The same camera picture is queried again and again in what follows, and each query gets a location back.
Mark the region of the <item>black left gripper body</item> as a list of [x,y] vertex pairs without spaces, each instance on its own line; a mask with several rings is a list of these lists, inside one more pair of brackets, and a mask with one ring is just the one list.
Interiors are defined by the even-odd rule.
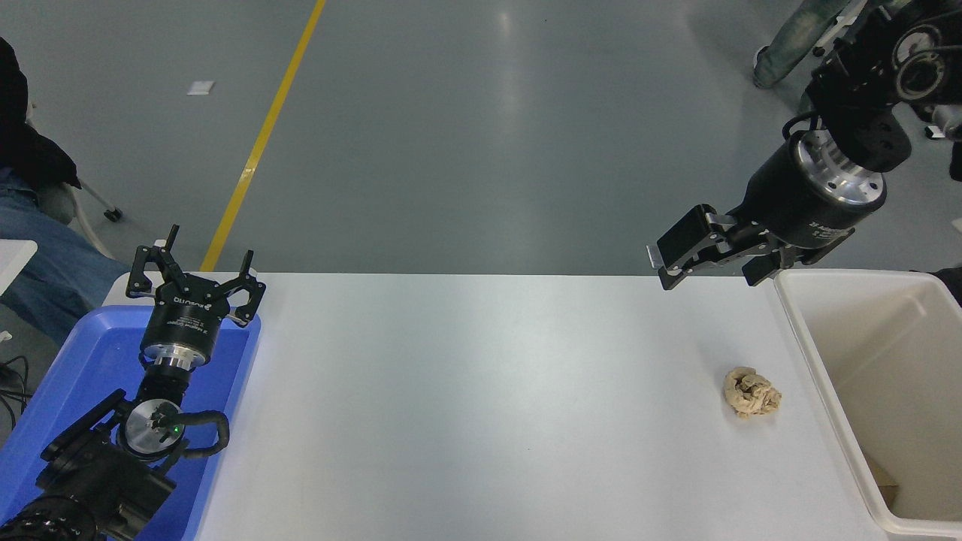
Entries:
[[189,275],[186,288],[173,281],[157,288],[155,307],[147,323],[141,352],[158,355],[162,346],[179,346],[199,355],[213,353],[227,301],[214,294],[219,283]]

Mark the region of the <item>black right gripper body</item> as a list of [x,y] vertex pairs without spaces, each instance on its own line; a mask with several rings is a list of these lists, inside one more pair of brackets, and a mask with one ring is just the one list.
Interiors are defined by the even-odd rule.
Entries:
[[790,138],[750,178],[741,219],[779,242],[783,268],[820,261],[867,216],[867,171],[832,138]]

